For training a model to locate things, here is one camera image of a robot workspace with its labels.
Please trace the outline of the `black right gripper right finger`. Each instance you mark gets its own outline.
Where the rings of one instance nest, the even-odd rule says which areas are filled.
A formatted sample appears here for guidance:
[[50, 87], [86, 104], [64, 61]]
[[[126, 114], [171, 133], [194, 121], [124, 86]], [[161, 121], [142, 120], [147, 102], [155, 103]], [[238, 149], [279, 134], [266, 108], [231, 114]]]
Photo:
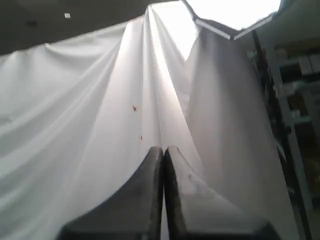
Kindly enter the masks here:
[[167, 148], [163, 159], [164, 196], [171, 240], [273, 240], [275, 229], [211, 189], [180, 150]]

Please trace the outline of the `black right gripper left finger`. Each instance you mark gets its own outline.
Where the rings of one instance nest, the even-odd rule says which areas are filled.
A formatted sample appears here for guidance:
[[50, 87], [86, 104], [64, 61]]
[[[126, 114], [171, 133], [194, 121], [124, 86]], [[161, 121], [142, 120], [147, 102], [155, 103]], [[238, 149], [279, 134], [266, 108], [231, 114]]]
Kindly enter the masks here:
[[60, 240], [159, 240], [163, 207], [163, 157], [149, 149], [129, 180], [106, 201], [68, 222]]

